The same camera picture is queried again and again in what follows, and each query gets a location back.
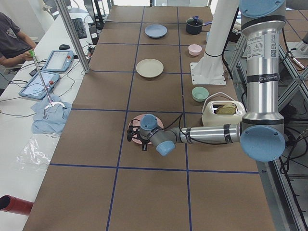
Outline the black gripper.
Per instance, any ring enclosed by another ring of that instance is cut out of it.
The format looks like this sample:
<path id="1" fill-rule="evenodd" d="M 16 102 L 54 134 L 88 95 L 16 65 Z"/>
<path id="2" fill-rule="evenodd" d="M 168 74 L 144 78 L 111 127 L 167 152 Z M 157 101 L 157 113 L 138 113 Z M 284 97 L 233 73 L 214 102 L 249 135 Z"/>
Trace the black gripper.
<path id="1" fill-rule="evenodd" d="M 127 140 L 128 142 L 133 141 L 137 144 L 142 144 L 141 150 L 147 151 L 148 140 L 141 137 L 139 128 L 139 126 L 129 125 L 127 130 Z"/>

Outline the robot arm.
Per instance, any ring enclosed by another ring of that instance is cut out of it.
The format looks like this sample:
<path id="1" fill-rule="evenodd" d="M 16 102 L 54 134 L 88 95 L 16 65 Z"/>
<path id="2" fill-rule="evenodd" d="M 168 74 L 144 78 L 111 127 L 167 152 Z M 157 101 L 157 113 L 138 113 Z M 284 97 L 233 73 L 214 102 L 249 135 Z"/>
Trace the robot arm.
<path id="1" fill-rule="evenodd" d="M 285 25 L 283 0 L 220 0 L 213 16 L 203 58 L 191 73 L 197 84 L 217 84 L 216 69 L 222 64 L 224 46 L 237 13 L 241 32 L 247 39 L 247 112 L 238 124 L 215 127 L 161 128 L 152 114 L 141 118 L 139 126 L 129 125 L 127 140 L 140 140 L 142 149 L 152 143 L 161 155 L 176 143 L 222 145 L 239 142 L 245 154 L 260 162 L 282 155 L 284 118 L 278 110 L 279 33 Z"/>

